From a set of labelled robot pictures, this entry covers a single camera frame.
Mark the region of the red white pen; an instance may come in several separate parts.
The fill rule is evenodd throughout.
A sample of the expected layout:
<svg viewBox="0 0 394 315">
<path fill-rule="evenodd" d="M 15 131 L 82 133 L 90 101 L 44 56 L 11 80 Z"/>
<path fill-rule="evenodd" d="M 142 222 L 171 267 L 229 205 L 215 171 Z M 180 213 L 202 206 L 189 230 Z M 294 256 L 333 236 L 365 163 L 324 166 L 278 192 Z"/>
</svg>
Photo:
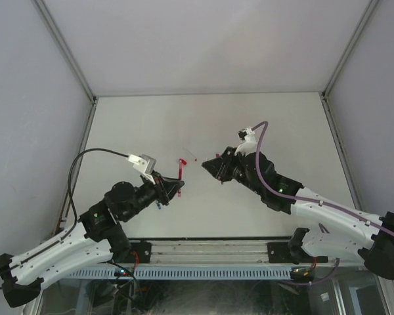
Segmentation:
<svg viewBox="0 0 394 315">
<path fill-rule="evenodd" d="M 182 175 L 183 175 L 183 165 L 179 163 L 179 171 L 178 171 L 178 179 L 182 180 Z M 177 192 L 178 197 L 181 197 L 181 189 L 178 190 Z"/>
</svg>

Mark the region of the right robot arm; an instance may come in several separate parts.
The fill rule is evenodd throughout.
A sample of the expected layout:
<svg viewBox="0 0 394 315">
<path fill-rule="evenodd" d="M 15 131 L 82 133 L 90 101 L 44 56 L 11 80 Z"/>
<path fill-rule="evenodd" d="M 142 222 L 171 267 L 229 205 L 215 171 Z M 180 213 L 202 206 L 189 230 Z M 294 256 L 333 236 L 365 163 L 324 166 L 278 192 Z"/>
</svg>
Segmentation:
<svg viewBox="0 0 394 315">
<path fill-rule="evenodd" d="M 264 154 L 228 147 L 202 163 L 216 180 L 235 180 L 269 209 L 302 219 L 288 249 L 295 263 L 311 257 L 360 262 L 375 275 L 394 280 L 394 213 L 384 216 L 334 204 L 302 183 L 276 172 Z"/>
</svg>

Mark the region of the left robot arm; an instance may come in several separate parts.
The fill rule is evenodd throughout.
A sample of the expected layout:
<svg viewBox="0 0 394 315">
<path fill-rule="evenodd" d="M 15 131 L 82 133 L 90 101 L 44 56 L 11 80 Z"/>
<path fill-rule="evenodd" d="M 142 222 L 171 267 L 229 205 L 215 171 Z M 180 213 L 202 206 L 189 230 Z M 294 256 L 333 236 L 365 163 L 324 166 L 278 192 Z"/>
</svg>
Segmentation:
<svg viewBox="0 0 394 315">
<path fill-rule="evenodd" d="M 152 203 L 168 205 L 184 181 L 152 173 L 140 187 L 118 182 L 71 227 L 20 255 L 0 255 L 1 290 L 11 308 L 23 306 L 60 279 L 98 263 L 123 262 L 131 243 L 122 227 Z"/>
</svg>

